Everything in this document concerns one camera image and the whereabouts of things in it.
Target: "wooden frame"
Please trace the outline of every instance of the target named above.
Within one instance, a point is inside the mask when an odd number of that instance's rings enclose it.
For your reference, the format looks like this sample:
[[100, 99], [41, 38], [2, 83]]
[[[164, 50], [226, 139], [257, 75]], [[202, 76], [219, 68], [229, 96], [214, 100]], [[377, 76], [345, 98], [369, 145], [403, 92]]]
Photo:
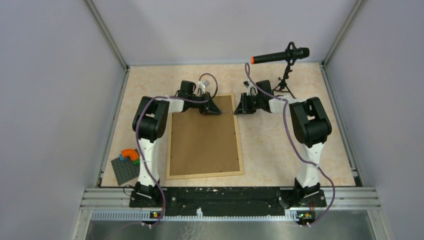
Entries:
[[[236, 109], [235, 97], [233, 93], [220, 94], [218, 96], [231, 96], [232, 102], [232, 112]], [[168, 119], [168, 146], [166, 153], [166, 179], [167, 180], [177, 180], [177, 179], [197, 179], [197, 178], [211, 178], [211, 177], [228, 177], [228, 176], [239, 176], [245, 174], [245, 168], [243, 166], [243, 155], [242, 155], [242, 146], [240, 143], [240, 132], [239, 132], [239, 121], [236, 115], [233, 115], [234, 119], [234, 130], [235, 130], [235, 139], [237, 144], [237, 154], [238, 154], [238, 171], [226, 171], [226, 172], [212, 172], [212, 173], [198, 173], [198, 174], [185, 174], [185, 175], [171, 175], [171, 145], [172, 145], [172, 114], [169, 115]]]

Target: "metal floor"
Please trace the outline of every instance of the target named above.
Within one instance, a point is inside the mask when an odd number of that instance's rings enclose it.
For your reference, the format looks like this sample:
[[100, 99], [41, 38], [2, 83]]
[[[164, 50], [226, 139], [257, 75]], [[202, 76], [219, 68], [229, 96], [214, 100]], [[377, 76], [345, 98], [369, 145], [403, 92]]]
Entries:
[[[86, 240], [104, 240], [128, 221], [92, 220]], [[108, 240], [374, 240], [366, 210], [330, 211], [317, 225], [300, 228], [294, 222], [166, 221], [149, 230], [131, 225]]]

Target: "table surface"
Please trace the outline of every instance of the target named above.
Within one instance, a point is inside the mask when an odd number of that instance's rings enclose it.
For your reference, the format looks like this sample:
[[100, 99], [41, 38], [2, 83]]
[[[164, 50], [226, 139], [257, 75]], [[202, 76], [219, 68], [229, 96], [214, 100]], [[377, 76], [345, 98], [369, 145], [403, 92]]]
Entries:
[[[278, 77], [282, 77], [285, 67], [283, 63], [255, 64], [250, 67], [250, 76], [255, 82], [270, 80], [271, 86], [274, 87], [278, 83]], [[321, 154], [322, 169], [336, 186], [354, 186], [351, 166], [319, 64], [296, 63], [292, 70], [287, 84], [294, 96], [298, 99], [319, 97], [332, 125], [332, 133], [328, 136]], [[103, 187], [118, 186], [111, 160], [117, 158], [122, 150], [137, 147], [132, 122], [141, 98], [174, 95], [180, 89], [182, 80], [197, 83], [203, 73], [211, 73], [216, 77], [218, 94], [234, 93], [236, 105], [241, 93], [246, 92], [246, 87], [243, 85], [243, 81], [246, 80], [244, 64], [131, 67], [104, 170], [101, 183]], [[205, 76], [203, 80], [209, 80], [211, 84], [206, 90], [213, 93], [215, 91], [213, 79]], [[286, 136], [283, 116], [258, 110], [255, 114], [239, 115], [237, 118], [244, 175], [166, 180], [167, 129], [163, 137], [158, 139], [160, 185], [166, 187], [293, 186], [300, 160]], [[288, 124], [289, 126], [292, 124], [290, 118], [288, 118]], [[136, 182], [137, 178], [125, 184], [135, 185]], [[320, 182], [322, 186], [330, 185], [329, 181], [322, 176], [320, 176]]]

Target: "white wall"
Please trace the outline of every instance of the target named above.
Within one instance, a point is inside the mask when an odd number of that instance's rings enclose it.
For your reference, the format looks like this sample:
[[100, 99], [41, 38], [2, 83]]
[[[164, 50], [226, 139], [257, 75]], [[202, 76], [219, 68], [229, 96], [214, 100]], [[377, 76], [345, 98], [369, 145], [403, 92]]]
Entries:
[[123, 70], [82, 0], [0, 2], [0, 239], [69, 239]]
[[365, 182], [395, 239], [423, 239], [424, 1], [367, 1], [329, 64]]
[[325, 58], [355, 0], [95, 0], [129, 65], [240, 63], [290, 41]]

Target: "microphone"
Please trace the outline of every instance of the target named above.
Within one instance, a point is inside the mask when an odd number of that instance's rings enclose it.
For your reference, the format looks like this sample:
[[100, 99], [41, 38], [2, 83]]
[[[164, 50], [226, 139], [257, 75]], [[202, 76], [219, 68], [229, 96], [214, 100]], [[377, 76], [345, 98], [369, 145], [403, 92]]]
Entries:
[[293, 49], [287, 48], [285, 51], [282, 52], [252, 56], [250, 58], [250, 61], [252, 64], [263, 64], [283, 60], [289, 63], [291, 60], [293, 60], [294, 63], [298, 59], [304, 59], [307, 57], [309, 57], [309, 48], [299, 47]]

